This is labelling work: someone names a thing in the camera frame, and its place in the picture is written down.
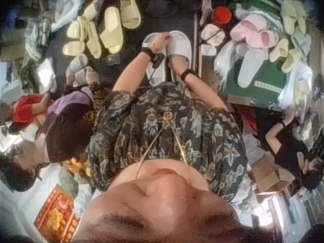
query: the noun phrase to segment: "floral dress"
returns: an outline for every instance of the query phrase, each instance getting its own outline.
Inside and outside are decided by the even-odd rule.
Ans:
[[[208,110],[182,82],[164,82],[139,97],[119,91],[106,97],[89,144],[94,185],[107,190],[152,141],[146,159],[183,161],[176,137],[187,162],[204,176],[210,190],[231,201],[248,163],[239,128],[228,111]]]

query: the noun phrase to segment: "pink slipper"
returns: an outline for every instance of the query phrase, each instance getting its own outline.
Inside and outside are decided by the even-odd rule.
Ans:
[[[267,28],[267,21],[260,15],[251,14],[239,22],[230,32],[231,38],[239,42],[248,35]]]
[[[262,30],[247,36],[247,44],[254,48],[271,48],[278,43],[278,34],[270,30]]]

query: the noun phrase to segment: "nose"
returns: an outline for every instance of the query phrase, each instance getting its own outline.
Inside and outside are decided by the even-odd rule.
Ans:
[[[169,174],[153,180],[146,188],[149,205],[154,217],[169,232],[178,224],[188,222],[188,211],[194,210],[197,190],[178,174]]]

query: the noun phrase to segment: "person in black clothing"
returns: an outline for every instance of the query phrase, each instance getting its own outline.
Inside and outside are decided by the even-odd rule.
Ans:
[[[274,125],[265,136],[272,150],[276,163],[289,170],[301,185],[308,190],[315,189],[323,177],[323,164],[314,155],[308,152],[306,145],[293,136],[279,138],[280,132],[286,132],[286,128],[295,117],[295,111],[289,110],[284,120]]]

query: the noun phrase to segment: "floral pattern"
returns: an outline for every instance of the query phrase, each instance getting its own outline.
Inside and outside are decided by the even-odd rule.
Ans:
[[[94,185],[107,190],[114,177],[137,162],[163,126],[163,115],[173,115],[147,158],[182,161],[171,127],[181,140],[186,158],[207,180],[210,190],[231,201],[246,173],[247,158],[233,116],[223,109],[207,110],[182,83],[164,82],[136,97],[111,92],[99,110],[89,144]]]

